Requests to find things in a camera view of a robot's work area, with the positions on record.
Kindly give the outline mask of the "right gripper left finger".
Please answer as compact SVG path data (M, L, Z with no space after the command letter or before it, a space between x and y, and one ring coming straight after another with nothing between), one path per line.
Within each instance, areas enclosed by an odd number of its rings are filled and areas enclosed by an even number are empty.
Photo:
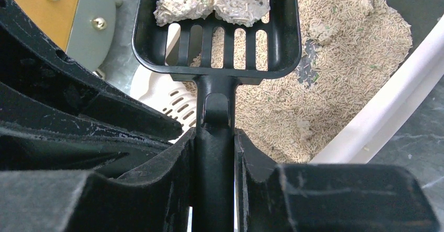
M186 231L195 130L117 179L88 173L66 231Z

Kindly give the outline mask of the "black litter scoop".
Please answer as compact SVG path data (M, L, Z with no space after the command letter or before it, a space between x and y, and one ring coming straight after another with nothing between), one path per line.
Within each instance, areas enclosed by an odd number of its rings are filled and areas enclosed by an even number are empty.
M234 67L236 26L206 19L180 22L176 65L165 63L168 27L154 18L157 0L139 0L132 48L147 69L197 86L193 150L192 231L233 231L235 214L235 103L240 84L281 78L302 54L298 0L270 0L269 22L246 32L246 67Z

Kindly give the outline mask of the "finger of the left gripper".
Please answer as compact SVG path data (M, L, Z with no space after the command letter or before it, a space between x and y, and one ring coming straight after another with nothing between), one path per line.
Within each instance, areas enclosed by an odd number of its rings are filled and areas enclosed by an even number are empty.
M94 170L120 175L170 143L75 117L1 85L1 170Z
M1 132L33 138L172 140L181 124L76 63L1 0Z

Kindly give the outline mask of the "litter clump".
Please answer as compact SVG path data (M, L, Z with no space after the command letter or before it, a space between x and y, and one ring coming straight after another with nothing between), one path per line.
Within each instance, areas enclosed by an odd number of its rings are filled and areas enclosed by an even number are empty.
M153 14L162 27L187 19L205 19L213 10L214 0L157 0Z
M214 10L225 22L252 27L270 11L270 0L214 0Z

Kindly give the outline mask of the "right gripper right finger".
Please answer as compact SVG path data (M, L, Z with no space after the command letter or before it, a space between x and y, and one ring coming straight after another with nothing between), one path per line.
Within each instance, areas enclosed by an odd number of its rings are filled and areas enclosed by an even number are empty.
M415 177L383 164L282 164L235 131L238 231L439 231Z

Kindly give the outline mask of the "beige litter box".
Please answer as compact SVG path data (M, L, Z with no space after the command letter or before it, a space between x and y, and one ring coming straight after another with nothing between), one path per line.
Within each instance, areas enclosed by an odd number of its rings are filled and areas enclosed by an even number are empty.
M180 33L181 27L174 33L175 42L179 43ZM357 116L313 158L313 163L371 160L411 115L410 110L398 114L401 105L409 101L417 107L431 90L431 86L422 86L421 81L426 71L439 64L442 49L443 22L439 22Z

